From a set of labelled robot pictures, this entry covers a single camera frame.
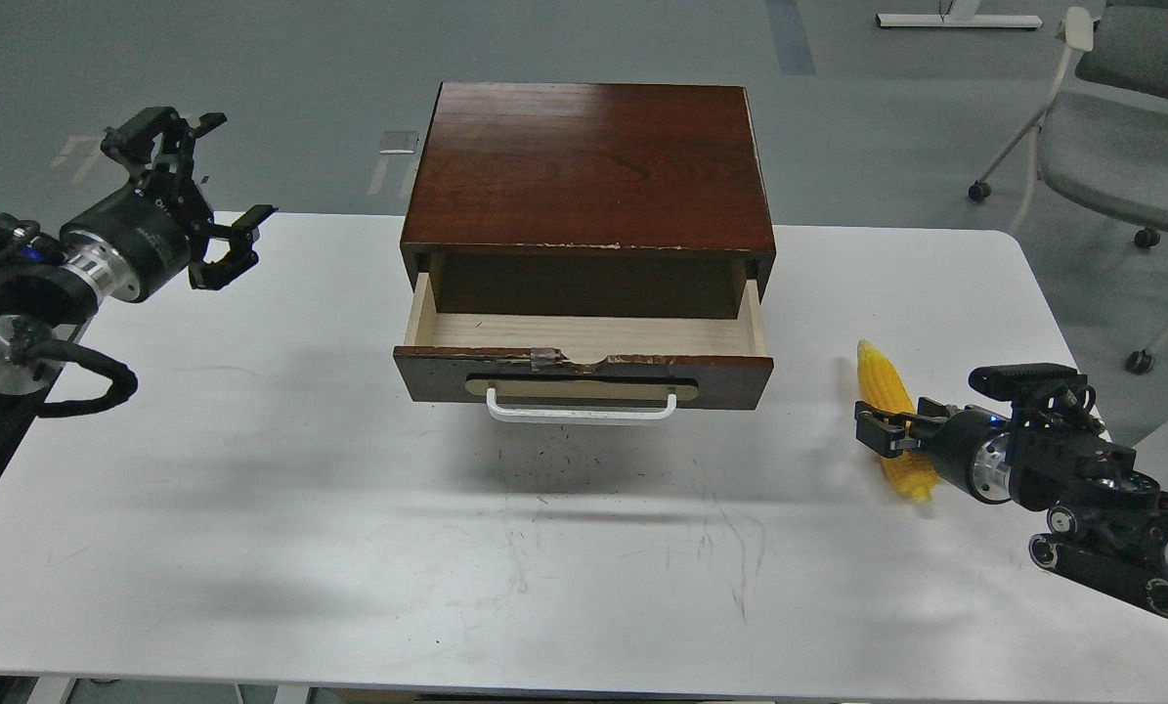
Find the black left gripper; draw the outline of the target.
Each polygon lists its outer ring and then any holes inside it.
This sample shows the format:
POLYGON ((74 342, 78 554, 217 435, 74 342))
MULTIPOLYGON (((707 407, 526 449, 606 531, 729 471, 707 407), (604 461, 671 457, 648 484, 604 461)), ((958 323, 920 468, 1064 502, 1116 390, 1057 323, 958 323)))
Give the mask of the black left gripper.
POLYGON ((195 142, 228 120, 209 112, 192 125, 176 109, 142 109, 120 126, 109 126, 100 152, 128 173, 128 184, 79 212, 61 230, 62 269, 93 290, 140 304, 189 264, 193 290, 222 290, 259 258, 258 226, 276 205, 251 205, 231 226, 214 223, 211 205, 194 182, 195 142), (211 241, 228 250, 204 257, 211 241))

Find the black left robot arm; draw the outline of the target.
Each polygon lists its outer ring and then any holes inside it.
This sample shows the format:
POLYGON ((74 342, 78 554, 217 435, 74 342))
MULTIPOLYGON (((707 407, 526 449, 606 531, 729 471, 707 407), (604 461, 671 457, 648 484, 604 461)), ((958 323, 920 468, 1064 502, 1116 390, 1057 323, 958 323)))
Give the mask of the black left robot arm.
POLYGON ((196 142, 225 121, 142 109, 100 142, 127 170, 117 191, 56 235, 0 212, 0 480, 36 419, 100 414, 140 386, 128 365, 79 343, 100 304, 140 304, 181 273, 194 290, 222 290, 258 263, 274 205, 221 224, 194 177, 196 142))

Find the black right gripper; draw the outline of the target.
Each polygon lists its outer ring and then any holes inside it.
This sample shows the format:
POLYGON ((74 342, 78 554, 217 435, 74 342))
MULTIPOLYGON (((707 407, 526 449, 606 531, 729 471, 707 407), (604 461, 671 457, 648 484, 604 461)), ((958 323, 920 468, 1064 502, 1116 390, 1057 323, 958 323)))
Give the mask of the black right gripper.
POLYGON ((1004 416, 920 397, 915 412, 885 411, 856 400, 853 419, 856 440, 880 458, 923 452, 943 480, 972 499, 990 506, 1010 499, 1010 421, 1004 416), (926 432, 922 437, 913 431, 926 432))

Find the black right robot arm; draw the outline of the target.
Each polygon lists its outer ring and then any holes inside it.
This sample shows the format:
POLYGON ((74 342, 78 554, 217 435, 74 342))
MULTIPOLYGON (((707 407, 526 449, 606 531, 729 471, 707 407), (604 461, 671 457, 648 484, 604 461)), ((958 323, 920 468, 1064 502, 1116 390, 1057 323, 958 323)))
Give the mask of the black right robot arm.
POLYGON ((1044 513, 1031 562, 1168 619, 1168 492, 1105 440, 1075 389, 1003 391, 1009 414, 922 398, 915 412, 857 402, 858 440, 888 459, 929 460, 947 485, 986 506, 1044 513))

